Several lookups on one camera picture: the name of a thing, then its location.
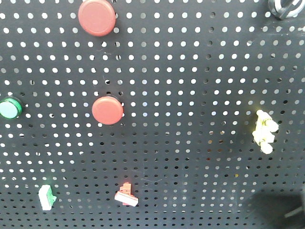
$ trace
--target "round red button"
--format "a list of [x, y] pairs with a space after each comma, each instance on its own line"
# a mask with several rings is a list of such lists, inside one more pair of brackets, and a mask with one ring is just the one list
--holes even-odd
[[82, 28], [93, 36], [105, 36], [115, 25], [115, 12], [106, 0], [86, 0], [78, 10]]
[[112, 125], [122, 118], [123, 107], [117, 99], [106, 96], [94, 102], [92, 114], [96, 121], [106, 125]]

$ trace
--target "green button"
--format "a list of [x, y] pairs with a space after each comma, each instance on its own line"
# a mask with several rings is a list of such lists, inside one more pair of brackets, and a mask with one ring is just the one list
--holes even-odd
[[0, 101], [0, 115], [7, 119], [14, 119], [22, 113], [22, 106], [18, 99], [7, 97]]

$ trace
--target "pegboard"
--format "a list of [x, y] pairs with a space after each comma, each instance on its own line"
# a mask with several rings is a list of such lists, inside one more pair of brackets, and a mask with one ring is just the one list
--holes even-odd
[[[272, 228], [255, 194], [304, 184], [304, 13], [266, 0], [113, 0], [113, 32], [79, 25], [81, 0], [0, 0], [0, 227]], [[93, 102], [124, 117], [101, 125]], [[253, 142], [258, 109], [279, 124]], [[114, 200], [132, 183], [136, 207]], [[42, 211], [38, 191], [58, 200]]]

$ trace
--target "yellow-white connector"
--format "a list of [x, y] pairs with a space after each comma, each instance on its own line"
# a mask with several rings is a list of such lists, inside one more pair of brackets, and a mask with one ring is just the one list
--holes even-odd
[[256, 114], [258, 119], [255, 131], [252, 133], [254, 141], [261, 147], [261, 150], [265, 154], [270, 154], [273, 151], [270, 143], [275, 140], [272, 132], [278, 130], [278, 124], [272, 120], [272, 117], [267, 112], [258, 110]]

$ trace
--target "white plastic clip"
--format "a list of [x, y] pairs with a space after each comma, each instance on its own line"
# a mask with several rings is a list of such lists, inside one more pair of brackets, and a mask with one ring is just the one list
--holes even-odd
[[117, 192], [114, 196], [114, 199], [125, 203], [126, 205], [131, 205], [133, 207], [137, 206], [137, 204], [139, 203], [139, 200], [137, 197], [128, 195], [128, 194], [124, 194], [122, 192]]
[[39, 200], [43, 211], [50, 211], [52, 209], [53, 203], [56, 197], [52, 194], [52, 189], [50, 185], [43, 185], [38, 192]]
[[265, 154], [270, 154], [273, 151], [270, 143], [273, 143], [275, 140], [275, 136], [271, 132], [278, 130], [278, 124], [272, 120], [268, 113], [262, 110], [258, 110], [256, 114], [258, 116], [256, 129], [252, 133], [254, 141]]

